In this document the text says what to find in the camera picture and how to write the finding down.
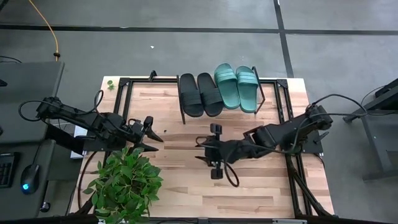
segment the slipper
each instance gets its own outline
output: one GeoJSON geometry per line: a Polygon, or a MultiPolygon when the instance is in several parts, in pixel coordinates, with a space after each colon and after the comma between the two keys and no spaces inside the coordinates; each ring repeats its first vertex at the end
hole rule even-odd
{"type": "Polygon", "coordinates": [[[245,113],[254,113],[257,109],[257,87],[259,86],[257,76],[246,66],[237,68],[236,76],[241,109],[245,113]]]}
{"type": "Polygon", "coordinates": [[[227,109],[236,109],[241,104],[236,87],[238,79],[228,63],[219,65],[214,71],[214,79],[216,85],[223,98],[224,105],[227,109]]]}
{"type": "Polygon", "coordinates": [[[206,114],[209,117],[219,115],[223,111],[224,103],[220,91],[209,73],[198,75],[198,87],[206,114]]]}
{"type": "Polygon", "coordinates": [[[192,74],[186,73],[180,77],[180,89],[184,112],[193,118],[202,116],[203,105],[200,92],[192,74]]]}

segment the wooden table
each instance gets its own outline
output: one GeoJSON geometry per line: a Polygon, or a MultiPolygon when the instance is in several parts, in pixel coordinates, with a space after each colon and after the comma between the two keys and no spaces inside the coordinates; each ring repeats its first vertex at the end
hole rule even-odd
{"type": "MultiPolygon", "coordinates": [[[[109,80],[119,83],[119,79],[120,77],[104,77],[101,86],[104,98],[99,106],[101,112],[113,111],[117,87],[112,91],[108,90],[106,83],[109,80]]],[[[308,105],[304,80],[288,78],[287,81],[293,112],[298,116],[308,105]]],[[[152,217],[294,217],[283,155],[271,153],[260,159],[235,162],[232,166],[241,181],[238,188],[232,187],[226,178],[211,180],[210,168],[195,158],[204,155],[204,150],[194,147],[195,138],[199,135],[209,135],[210,123],[223,126],[222,140],[242,139],[242,133],[249,129],[259,125],[279,123],[272,85],[263,84],[262,89],[266,101],[257,115],[246,114],[241,110],[224,110],[216,118],[209,118],[206,114],[201,118],[186,116],[187,123],[183,125],[176,83],[134,84],[128,118],[144,120],[146,116],[153,116],[152,128],[164,140],[162,143],[150,139],[144,141],[159,149],[158,152],[144,154],[150,157],[153,165],[162,169],[160,176],[164,179],[158,193],[160,200],[153,203],[150,208],[152,217]]],[[[120,114],[124,101],[125,98],[122,98],[120,114]]],[[[91,161],[84,175],[82,190],[96,178],[96,175],[90,172],[96,170],[97,162],[102,162],[103,157],[103,153],[97,153],[91,161]]],[[[303,164],[309,189],[325,209],[333,213],[325,171],[319,158],[304,154],[303,164]]],[[[300,208],[304,211],[300,190],[298,194],[300,208]]],[[[83,203],[88,198],[88,195],[82,194],[83,203]]],[[[77,210],[76,194],[71,212],[75,210],[77,210]]]]}

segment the gray desk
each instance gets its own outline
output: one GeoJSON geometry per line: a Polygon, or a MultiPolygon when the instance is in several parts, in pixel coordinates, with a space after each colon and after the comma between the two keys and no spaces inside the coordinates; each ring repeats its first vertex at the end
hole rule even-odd
{"type": "Polygon", "coordinates": [[[18,165],[14,173],[12,186],[0,189],[0,220],[15,220],[22,218],[34,218],[39,214],[40,207],[47,188],[47,176],[49,166],[55,148],[54,140],[46,140],[37,152],[36,164],[39,170],[39,188],[30,195],[24,195],[20,187],[22,171],[32,163],[34,154],[40,143],[10,144],[0,146],[1,152],[18,152],[20,155],[18,165]]]}
{"type": "MultiPolygon", "coordinates": [[[[56,96],[63,68],[62,62],[0,64],[0,79],[8,83],[0,87],[0,126],[4,130],[0,136],[0,152],[19,152],[20,155],[12,187],[0,189],[0,220],[34,218],[39,214],[56,143],[53,140],[43,142],[36,158],[40,166],[39,188],[34,194],[24,195],[20,189],[21,173],[32,163],[47,125],[23,120],[18,115],[18,107],[24,101],[56,96]]],[[[23,115],[33,119],[37,106],[38,103],[26,105],[23,115]]]]}
{"type": "MultiPolygon", "coordinates": [[[[28,100],[43,100],[56,96],[65,64],[45,63],[0,63],[0,79],[8,83],[0,87],[0,126],[4,132],[0,144],[34,142],[43,138],[47,129],[43,122],[29,122],[18,115],[18,107],[28,100]]],[[[34,119],[38,103],[29,103],[22,114],[34,119]]]]}

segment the concrete floor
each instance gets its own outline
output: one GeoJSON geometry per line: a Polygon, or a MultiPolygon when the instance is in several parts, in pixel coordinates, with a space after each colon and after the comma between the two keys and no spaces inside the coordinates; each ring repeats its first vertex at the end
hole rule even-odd
{"type": "MultiPolygon", "coordinates": [[[[394,0],[280,0],[286,29],[397,30],[394,0]]],[[[273,0],[40,0],[51,24],[66,26],[278,29],[273,0]]],[[[28,1],[15,0],[0,23],[43,24],[28,1]]],[[[255,65],[262,77],[286,77],[279,34],[217,32],[57,32],[66,63],[59,97],[89,109],[105,75],[212,72],[222,62],[255,65]]],[[[304,78],[310,101],[341,93],[360,100],[397,78],[397,35],[286,35],[294,77],[304,78]]],[[[53,60],[48,31],[0,30],[0,55],[23,62],[53,60]]],[[[329,112],[352,112],[341,99],[329,112]]],[[[364,183],[377,170],[363,125],[335,118],[323,140],[335,213],[345,218],[398,223],[398,180],[364,183]]]]}

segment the potted plant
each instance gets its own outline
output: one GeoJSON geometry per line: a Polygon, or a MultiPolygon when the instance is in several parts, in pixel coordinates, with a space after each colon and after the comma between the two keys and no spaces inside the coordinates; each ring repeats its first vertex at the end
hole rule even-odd
{"type": "Polygon", "coordinates": [[[162,178],[160,169],[152,166],[149,159],[143,157],[142,148],[128,153],[113,152],[102,168],[98,162],[99,177],[88,184],[84,194],[91,194],[96,206],[96,216],[106,223],[144,222],[149,217],[149,205],[158,200],[156,196],[162,178]]]}

